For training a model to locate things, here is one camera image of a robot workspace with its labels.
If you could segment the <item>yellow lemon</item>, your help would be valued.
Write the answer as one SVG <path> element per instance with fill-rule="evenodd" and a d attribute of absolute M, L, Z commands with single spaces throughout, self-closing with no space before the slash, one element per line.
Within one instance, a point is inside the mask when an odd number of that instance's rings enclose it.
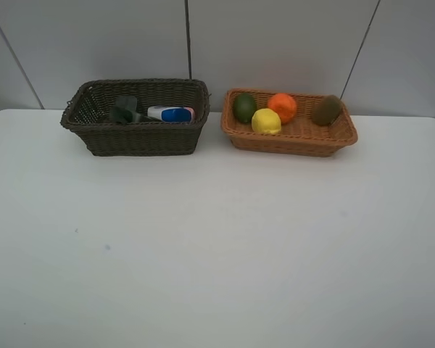
<path fill-rule="evenodd" d="M 260 134 L 279 134 L 282 129 L 281 119 L 272 109 L 257 110 L 252 117 L 252 130 Z"/>

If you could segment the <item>green avocado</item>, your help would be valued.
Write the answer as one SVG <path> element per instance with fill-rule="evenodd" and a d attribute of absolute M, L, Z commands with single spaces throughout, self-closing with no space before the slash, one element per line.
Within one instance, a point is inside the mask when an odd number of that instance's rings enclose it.
<path fill-rule="evenodd" d="M 251 123 L 254 113 L 257 111 L 257 104 L 253 95 L 240 93 L 233 100 L 233 116 L 240 123 Z"/>

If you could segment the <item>white bottle blue cap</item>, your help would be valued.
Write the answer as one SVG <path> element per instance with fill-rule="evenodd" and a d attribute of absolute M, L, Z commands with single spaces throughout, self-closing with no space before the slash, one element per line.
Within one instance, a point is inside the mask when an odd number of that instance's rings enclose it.
<path fill-rule="evenodd" d="M 166 123 L 190 123 L 195 118 L 195 112 L 190 107 L 153 106 L 148 108 L 147 116 Z"/>

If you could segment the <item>orange mandarin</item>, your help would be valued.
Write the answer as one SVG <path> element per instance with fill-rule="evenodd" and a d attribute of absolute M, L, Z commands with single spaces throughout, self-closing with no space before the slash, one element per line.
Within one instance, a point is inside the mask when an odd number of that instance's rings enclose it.
<path fill-rule="evenodd" d="M 295 99 L 285 93 L 272 95 L 268 99 L 268 108 L 278 114 L 282 125 L 290 123 L 297 115 L 297 103 Z"/>

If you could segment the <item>black pump dispenser bottle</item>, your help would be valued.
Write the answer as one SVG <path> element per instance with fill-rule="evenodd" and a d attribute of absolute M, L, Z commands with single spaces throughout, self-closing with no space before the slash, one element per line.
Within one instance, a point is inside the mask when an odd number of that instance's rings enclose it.
<path fill-rule="evenodd" d="M 137 111 L 138 99 L 134 96 L 119 96 L 109 111 L 111 123 L 127 125 L 131 123 L 153 123 L 158 119 Z"/>

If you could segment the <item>brown kiwi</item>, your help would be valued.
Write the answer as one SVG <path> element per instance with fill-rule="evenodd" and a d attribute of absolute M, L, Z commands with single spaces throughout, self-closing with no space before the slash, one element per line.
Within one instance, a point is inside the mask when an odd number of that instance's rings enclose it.
<path fill-rule="evenodd" d="M 319 126 L 328 126 L 341 114 L 343 104 L 334 95 L 325 96 L 314 108 L 312 122 Z"/>

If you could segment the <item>orange wicker basket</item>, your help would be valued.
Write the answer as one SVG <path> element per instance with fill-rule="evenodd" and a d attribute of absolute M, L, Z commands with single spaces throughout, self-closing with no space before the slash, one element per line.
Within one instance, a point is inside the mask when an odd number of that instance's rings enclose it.
<path fill-rule="evenodd" d="M 276 135 L 258 134 L 250 124 L 239 122 L 233 115 L 234 99 L 242 94 L 251 94 L 259 108 L 267 106 L 275 91 L 233 88 L 227 91 L 221 115 L 221 129 L 237 149 L 255 152 L 297 154 L 311 157 L 330 157 L 338 150 L 355 144 L 357 130 L 344 104 L 339 116 L 330 124 L 320 126 L 311 120 L 313 111 L 324 98 L 315 94 L 292 94 L 297 103 L 297 114 L 290 123 L 281 127 Z"/>

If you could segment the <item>dark brown wicker basket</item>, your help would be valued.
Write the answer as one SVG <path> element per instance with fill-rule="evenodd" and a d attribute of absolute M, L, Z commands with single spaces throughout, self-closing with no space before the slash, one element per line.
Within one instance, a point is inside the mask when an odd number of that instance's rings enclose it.
<path fill-rule="evenodd" d="M 136 111 L 149 107 L 190 107 L 189 123 L 114 123 L 109 114 L 117 97 L 134 96 Z M 210 113 L 205 82 L 180 78 L 92 80 L 68 102 L 60 124 L 73 132 L 95 156 L 175 156 L 192 154 Z"/>

